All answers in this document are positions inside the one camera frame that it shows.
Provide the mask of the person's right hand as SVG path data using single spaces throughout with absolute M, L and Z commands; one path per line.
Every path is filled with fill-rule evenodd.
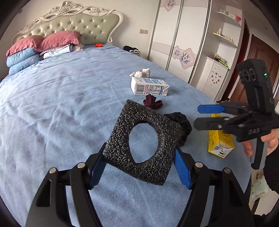
M 261 141 L 268 142 L 267 156 L 270 155 L 278 146 L 278 129 L 272 129 L 270 134 L 262 136 Z M 245 141 L 242 145 L 246 155 L 251 157 L 253 154 L 252 143 L 250 141 Z

